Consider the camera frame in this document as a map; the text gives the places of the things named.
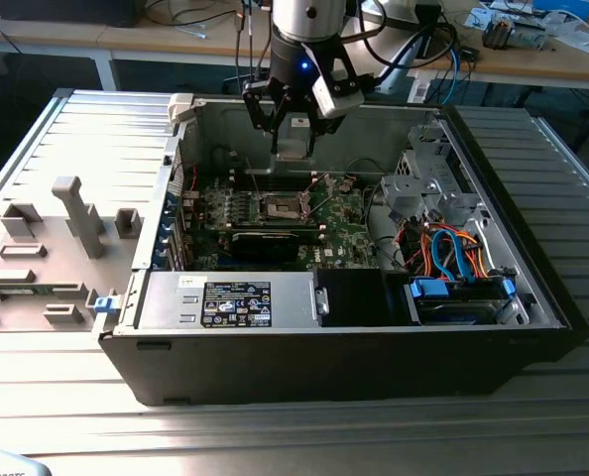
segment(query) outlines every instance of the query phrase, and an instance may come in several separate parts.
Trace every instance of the sticker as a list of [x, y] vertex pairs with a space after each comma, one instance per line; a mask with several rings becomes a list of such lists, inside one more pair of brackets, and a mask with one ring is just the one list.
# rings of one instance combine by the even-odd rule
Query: sticker
[[206, 279], [205, 276], [199, 275], [181, 275], [177, 279], [177, 286], [179, 288], [204, 288]]
[[270, 327], [271, 284], [204, 282], [204, 327]]
[[0, 295], [33, 295], [35, 292], [33, 290], [22, 290], [22, 289], [15, 289], [15, 290], [0, 290]]
[[310, 120], [306, 117], [294, 117], [291, 121], [292, 127], [310, 127]]

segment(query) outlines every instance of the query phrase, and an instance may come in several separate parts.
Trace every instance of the desk leg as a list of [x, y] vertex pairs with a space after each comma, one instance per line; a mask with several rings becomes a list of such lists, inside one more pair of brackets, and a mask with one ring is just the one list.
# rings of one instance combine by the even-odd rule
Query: desk leg
[[407, 102], [423, 103], [431, 82], [436, 76], [437, 70], [434, 69], [417, 70], [413, 76], [412, 89], [410, 90]]
[[110, 53], [106, 50], [100, 50], [92, 57], [96, 62], [96, 70], [98, 71], [98, 77], [100, 83], [105, 91], [118, 91], [120, 90], [120, 81], [118, 79], [118, 71], [116, 70], [116, 64], [112, 59]]

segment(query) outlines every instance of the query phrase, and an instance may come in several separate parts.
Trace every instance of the blue latch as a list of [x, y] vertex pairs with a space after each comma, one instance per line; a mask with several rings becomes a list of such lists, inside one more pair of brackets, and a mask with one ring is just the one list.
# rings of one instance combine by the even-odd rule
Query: blue latch
[[511, 280], [503, 280], [502, 281], [502, 288], [504, 288], [504, 292], [509, 298], [514, 298], [517, 294], [517, 290], [515, 288], [515, 283]]
[[448, 298], [449, 289], [441, 280], [414, 280], [410, 285], [413, 298]]
[[120, 310], [120, 300], [120, 296], [98, 297], [94, 303], [94, 311], [115, 314]]

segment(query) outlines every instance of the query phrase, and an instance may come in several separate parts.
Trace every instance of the gray plastic clip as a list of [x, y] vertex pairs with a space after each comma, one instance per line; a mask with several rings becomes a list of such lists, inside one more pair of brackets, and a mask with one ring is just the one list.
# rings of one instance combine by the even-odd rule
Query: gray plastic clip
[[88, 210], [80, 197], [80, 178], [57, 177], [53, 185], [53, 195], [63, 202], [72, 227], [80, 238], [85, 253], [90, 259], [103, 255], [103, 244], [96, 232], [97, 223], [88, 215]]

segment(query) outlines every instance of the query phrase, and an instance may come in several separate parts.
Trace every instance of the blue cable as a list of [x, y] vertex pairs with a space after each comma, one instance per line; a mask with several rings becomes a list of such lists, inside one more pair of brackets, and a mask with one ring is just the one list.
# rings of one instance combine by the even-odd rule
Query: blue cable
[[457, 58], [457, 54], [455, 53], [455, 50], [451, 50], [451, 57], [453, 58], [453, 64], [455, 65], [455, 68], [454, 68], [455, 72], [453, 74], [453, 81], [451, 81], [451, 87], [449, 88], [449, 93], [446, 95], [446, 97], [442, 101], [442, 104], [446, 104], [448, 102], [448, 100], [451, 98], [451, 95], [453, 94], [453, 89], [455, 89], [455, 83], [457, 82], [457, 73], [460, 70], [460, 61]]
[[460, 275], [462, 278], [466, 278], [470, 283], [475, 282], [475, 277], [471, 274], [471, 270], [469, 270], [466, 261], [464, 261], [464, 252], [462, 249], [462, 243], [460, 240], [455, 236], [455, 233], [449, 230], [440, 230], [435, 235], [433, 235], [433, 240], [431, 241], [431, 258], [433, 259], [433, 264], [435, 267], [442, 272], [444, 276], [448, 278], [449, 281], [455, 281], [455, 277], [453, 274], [444, 268], [440, 263], [440, 257], [437, 255], [437, 244], [444, 235], [448, 235], [451, 238], [451, 242], [453, 243], [453, 249], [455, 250], [455, 261], [457, 262], [457, 269], [460, 271]]

